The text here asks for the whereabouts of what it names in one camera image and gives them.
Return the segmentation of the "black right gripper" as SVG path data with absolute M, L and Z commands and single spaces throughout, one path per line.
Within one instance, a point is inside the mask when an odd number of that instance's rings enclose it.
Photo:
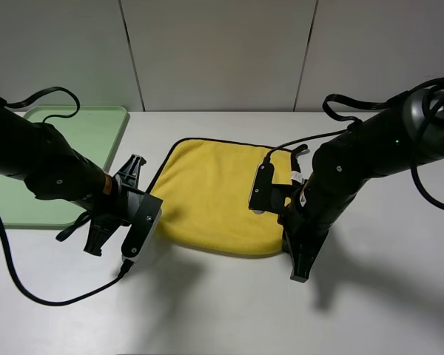
M 282 251 L 292 262 L 290 279 L 304 283 L 328 236 L 330 223 L 326 222 L 329 193 L 316 181 L 308 181 L 292 195 L 280 217 L 283 226 Z

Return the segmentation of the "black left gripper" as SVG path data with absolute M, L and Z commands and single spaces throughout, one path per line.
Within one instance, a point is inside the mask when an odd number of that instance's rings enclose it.
M 112 177 L 104 177 L 102 189 L 89 193 L 81 200 L 81 207 L 92 216 L 109 214 L 120 220 L 123 226 L 132 224 L 144 196 L 144 192 L 138 189 L 138 184 L 141 167 L 146 162 L 140 155 L 131 155 Z M 117 222 L 109 217 L 93 218 L 84 252 L 100 257 L 103 245 L 116 229 Z

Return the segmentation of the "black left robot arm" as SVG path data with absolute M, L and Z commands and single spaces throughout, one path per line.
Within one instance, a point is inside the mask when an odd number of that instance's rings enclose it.
M 144 159 L 133 155 L 115 175 L 108 175 L 75 151 L 52 124 L 32 123 L 14 113 L 14 109 L 62 90 L 43 89 L 16 103 L 0 97 L 0 175 L 24 181 L 38 200 L 65 200 L 83 208 L 84 213 L 56 239 L 62 242 L 89 223 L 84 251 L 91 255 L 101 255 L 102 246 L 114 232 L 128 226 L 121 253 L 132 260 L 161 213 L 161 200 L 138 189 Z

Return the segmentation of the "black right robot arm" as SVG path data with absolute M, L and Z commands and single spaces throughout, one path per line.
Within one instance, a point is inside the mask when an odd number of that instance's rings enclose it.
M 306 282 L 334 222 L 365 183 L 409 170 L 430 203 L 444 210 L 419 182 L 419 166 L 444 159 L 444 77 L 428 80 L 382 103 L 326 96 L 323 111 L 347 121 L 345 132 L 323 143 L 312 173 L 297 187 L 279 221 L 291 278 Z

